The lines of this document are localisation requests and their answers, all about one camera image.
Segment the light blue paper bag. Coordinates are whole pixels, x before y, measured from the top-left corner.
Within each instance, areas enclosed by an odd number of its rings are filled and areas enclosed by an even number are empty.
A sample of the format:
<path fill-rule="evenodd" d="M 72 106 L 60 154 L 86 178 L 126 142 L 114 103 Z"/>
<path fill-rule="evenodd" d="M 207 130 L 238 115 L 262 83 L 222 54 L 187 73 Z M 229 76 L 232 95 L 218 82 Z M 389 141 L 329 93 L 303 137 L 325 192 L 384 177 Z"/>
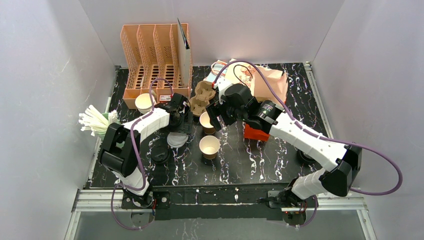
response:
<path fill-rule="evenodd" d="M 211 66 L 210 66 L 210 73 L 203 79 L 204 81 L 210 82 L 212 83 L 217 74 L 221 71 L 221 69 L 226 65 L 227 63 L 221 60 L 217 60 L 215 61 Z"/>

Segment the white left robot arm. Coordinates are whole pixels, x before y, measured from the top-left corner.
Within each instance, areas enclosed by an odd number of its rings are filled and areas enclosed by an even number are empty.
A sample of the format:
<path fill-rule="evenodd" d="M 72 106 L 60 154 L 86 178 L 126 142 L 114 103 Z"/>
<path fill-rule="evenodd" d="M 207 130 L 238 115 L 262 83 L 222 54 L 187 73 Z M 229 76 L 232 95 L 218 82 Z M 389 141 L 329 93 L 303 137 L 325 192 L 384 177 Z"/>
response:
<path fill-rule="evenodd" d="M 149 183 L 140 156 L 142 141 L 162 128 L 172 133 L 190 134 L 192 124 L 193 113 L 188 98 L 173 93 L 170 101 L 154 105 L 151 111 L 131 122 L 111 123 L 100 145 L 97 160 L 119 178 L 125 189 L 136 196 L 143 196 Z"/>

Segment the kraft paper cup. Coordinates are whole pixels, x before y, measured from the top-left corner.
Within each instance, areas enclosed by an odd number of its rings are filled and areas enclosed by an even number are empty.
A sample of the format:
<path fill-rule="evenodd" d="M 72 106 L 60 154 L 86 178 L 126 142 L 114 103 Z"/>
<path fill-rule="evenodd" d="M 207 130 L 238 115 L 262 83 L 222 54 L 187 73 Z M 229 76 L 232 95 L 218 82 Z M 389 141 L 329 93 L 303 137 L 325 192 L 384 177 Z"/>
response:
<path fill-rule="evenodd" d="M 210 123 L 210 117 L 208 113 L 205 111 L 199 117 L 199 123 L 202 126 L 203 132 L 206 135 L 212 135 L 216 132 L 214 126 Z"/>
<path fill-rule="evenodd" d="M 199 142 L 199 149 L 208 160 L 213 160 L 218 155 L 220 148 L 219 139 L 213 135 L 204 136 Z"/>

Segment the black cup lid left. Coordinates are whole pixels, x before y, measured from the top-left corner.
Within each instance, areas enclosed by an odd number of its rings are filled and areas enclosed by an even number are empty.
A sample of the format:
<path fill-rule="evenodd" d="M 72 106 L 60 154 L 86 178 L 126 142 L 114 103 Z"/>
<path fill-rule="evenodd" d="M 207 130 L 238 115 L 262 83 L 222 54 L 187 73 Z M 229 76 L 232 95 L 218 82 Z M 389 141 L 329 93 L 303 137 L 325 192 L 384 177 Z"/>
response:
<path fill-rule="evenodd" d="M 167 146 L 154 146 L 150 153 L 151 161 L 155 164 L 166 164 L 171 157 L 171 152 Z"/>

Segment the brown pulp cup carrier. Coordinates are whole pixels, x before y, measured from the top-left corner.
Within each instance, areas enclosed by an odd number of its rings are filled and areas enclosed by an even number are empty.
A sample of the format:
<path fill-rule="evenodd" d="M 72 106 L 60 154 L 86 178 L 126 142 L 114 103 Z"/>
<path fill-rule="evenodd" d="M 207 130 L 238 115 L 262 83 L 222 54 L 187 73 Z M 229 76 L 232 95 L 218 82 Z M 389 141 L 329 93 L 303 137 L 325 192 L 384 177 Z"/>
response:
<path fill-rule="evenodd" d="M 197 83 L 194 89 L 194 96 L 190 98 L 190 110 L 194 116 L 200 117 L 206 112 L 206 107 L 214 98 L 216 91 L 212 88 L 212 82 L 202 80 Z"/>

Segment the orange plastic file organizer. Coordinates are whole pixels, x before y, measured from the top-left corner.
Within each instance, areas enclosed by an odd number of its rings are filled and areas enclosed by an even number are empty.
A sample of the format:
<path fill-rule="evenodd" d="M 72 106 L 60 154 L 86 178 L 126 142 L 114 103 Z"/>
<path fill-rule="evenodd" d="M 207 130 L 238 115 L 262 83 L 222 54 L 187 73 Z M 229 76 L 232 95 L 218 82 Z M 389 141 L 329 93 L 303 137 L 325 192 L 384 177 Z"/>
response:
<path fill-rule="evenodd" d="M 156 99 L 171 92 L 191 97 L 193 69 L 191 54 L 180 64 L 180 32 L 190 37 L 187 23 L 127 24 L 120 39 L 129 74 L 123 100 L 129 109 L 136 108 L 136 98 L 152 90 Z"/>

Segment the white wrapped straws bundle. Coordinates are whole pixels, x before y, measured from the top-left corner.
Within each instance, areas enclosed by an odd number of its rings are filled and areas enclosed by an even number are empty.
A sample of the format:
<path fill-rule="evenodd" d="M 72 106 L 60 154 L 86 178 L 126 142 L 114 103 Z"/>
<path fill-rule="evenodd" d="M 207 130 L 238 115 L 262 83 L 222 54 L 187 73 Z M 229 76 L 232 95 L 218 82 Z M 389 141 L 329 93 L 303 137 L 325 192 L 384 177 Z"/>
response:
<path fill-rule="evenodd" d="M 108 120 L 102 116 L 93 105 L 90 105 L 83 113 L 79 114 L 78 122 L 81 124 L 81 131 L 89 131 L 93 137 L 104 139 L 109 127 Z"/>

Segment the black cup lid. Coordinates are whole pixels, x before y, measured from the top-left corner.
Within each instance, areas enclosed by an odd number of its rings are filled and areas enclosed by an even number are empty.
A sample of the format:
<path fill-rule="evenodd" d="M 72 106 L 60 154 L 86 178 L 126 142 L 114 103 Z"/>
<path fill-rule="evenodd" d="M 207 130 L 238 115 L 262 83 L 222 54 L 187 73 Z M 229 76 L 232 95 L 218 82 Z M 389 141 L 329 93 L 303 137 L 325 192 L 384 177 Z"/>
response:
<path fill-rule="evenodd" d="M 313 159 L 312 157 L 310 157 L 309 155 L 305 154 L 303 151 L 301 151 L 300 149 L 297 150 L 297 155 L 298 158 L 302 161 L 304 161 L 305 163 L 308 164 L 312 164 L 315 162 L 315 159 Z"/>
<path fill-rule="evenodd" d="M 150 153 L 151 161 L 155 164 L 166 164 L 171 157 L 171 152 L 167 146 L 154 146 Z"/>

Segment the orange paper bag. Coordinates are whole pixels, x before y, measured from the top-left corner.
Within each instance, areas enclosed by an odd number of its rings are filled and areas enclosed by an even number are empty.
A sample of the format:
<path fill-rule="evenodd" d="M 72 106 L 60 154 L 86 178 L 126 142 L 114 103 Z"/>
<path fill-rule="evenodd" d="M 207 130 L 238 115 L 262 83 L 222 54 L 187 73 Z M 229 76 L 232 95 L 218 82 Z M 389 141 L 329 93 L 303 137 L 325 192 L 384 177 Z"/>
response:
<path fill-rule="evenodd" d="M 260 71 L 257 71 L 262 77 L 264 83 L 259 83 L 259 80 L 254 81 L 254 85 L 250 87 L 253 96 L 259 102 L 270 100 L 273 103 L 281 106 L 276 96 L 283 102 L 287 99 L 288 92 L 288 76 L 282 70 L 269 69 L 258 66 Z"/>

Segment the white cup lid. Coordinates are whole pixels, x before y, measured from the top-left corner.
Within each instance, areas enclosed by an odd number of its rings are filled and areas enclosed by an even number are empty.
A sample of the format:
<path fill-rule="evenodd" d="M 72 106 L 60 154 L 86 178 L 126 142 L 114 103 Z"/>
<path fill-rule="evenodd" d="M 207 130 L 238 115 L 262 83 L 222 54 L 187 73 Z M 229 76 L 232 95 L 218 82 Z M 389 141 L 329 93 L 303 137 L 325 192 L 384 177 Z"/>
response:
<path fill-rule="evenodd" d="M 171 148 L 180 148 L 188 140 L 189 136 L 186 133 L 170 132 L 167 136 L 167 143 Z"/>

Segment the grey folder in organizer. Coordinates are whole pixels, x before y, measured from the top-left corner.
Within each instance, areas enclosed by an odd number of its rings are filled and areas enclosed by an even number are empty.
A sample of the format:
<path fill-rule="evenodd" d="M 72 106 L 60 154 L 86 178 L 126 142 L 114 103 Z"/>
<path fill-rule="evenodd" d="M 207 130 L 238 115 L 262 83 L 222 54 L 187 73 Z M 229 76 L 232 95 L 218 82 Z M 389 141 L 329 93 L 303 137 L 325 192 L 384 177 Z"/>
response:
<path fill-rule="evenodd" d="M 179 18 L 177 18 L 177 36 L 178 62 L 181 84 L 183 87 L 188 87 L 190 85 L 192 74 L 191 44 L 188 24 L 181 23 Z"/>

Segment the black cup lid right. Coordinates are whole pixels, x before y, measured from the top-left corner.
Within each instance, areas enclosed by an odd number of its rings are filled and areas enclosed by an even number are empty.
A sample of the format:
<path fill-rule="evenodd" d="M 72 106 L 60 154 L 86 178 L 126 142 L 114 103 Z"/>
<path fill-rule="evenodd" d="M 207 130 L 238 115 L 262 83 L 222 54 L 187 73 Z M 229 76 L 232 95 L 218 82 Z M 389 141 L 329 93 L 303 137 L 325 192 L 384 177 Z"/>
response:
<path fill-rule="evenodd" d="M 297 150 L 297 155 L 298 158 L 302 161 L 304 161 L 305 163 L 308 164 L 312 164 L 315 162 L 315 159 L 313 159 L 312 157 L 310 157 L 309 155 L 305 154 L 303 151 L 301 151 L 300 149 Z"/>

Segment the aluminium rail frame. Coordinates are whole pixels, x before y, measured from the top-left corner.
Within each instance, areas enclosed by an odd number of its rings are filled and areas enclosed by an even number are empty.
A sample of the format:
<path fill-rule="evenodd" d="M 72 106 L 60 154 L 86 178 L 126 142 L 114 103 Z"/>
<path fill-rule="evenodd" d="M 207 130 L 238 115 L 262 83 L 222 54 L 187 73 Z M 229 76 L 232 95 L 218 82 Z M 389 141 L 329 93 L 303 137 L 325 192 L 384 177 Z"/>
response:
<path fill-rule="evenodd" d="M 365 199 L 320 194 L 306 209 L 258 203 L 277 184 L 156 186 L 140 208 L 122 190 L 80 190 L 67 240 L 374 240 Z"/>

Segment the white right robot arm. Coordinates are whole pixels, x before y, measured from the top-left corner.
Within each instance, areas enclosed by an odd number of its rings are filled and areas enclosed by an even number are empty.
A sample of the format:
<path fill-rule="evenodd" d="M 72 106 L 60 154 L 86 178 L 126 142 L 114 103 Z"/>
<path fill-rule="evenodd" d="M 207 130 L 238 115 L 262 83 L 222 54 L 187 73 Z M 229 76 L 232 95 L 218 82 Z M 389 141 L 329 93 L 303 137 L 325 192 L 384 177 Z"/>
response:
<path fill-rule="evenodd" d="M 219 117 L 225 125 L 242 121 L 286 141 L 321 165 L 319 171 L 294 179 L 285 190 L 286 198 L 300 201 L 323 193 L 348 195 L 361 165 L 360 148 L 324 140 L 320 133 L 292 119 L 282 106 L 270 100 L 258 102 L 242 83 L 221 77 L 212 89 L 216 96 L 206 111 L 217 131 L 222 128 Z"/>

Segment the red white small box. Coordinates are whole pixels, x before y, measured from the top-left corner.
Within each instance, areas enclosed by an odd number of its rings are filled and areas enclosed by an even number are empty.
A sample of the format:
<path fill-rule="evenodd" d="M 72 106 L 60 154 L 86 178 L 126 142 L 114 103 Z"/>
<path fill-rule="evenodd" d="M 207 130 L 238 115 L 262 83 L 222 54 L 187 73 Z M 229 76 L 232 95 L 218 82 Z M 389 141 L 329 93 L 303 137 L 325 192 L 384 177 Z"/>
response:
<path fill-rule="evenodd" d="M 172 95 L 169 94 L 164 94 L 164 95 L 160 95 L 159 97 L 159 101 L 160 102 L 169 102 L 172 99 Z"/>

